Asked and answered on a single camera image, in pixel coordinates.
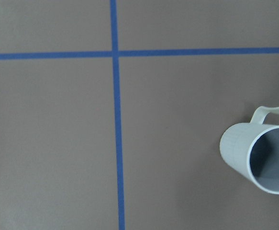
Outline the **white ceramic mug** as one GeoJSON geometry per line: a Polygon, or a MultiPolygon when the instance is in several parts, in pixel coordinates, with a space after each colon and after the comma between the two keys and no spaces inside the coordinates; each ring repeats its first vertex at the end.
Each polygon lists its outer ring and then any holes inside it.
{"type": "Polygon", "coordinates": [[[250,122],[229,127],[220,154],[259,189],[279,195],[279,107],[260,106],[250,122]]]}

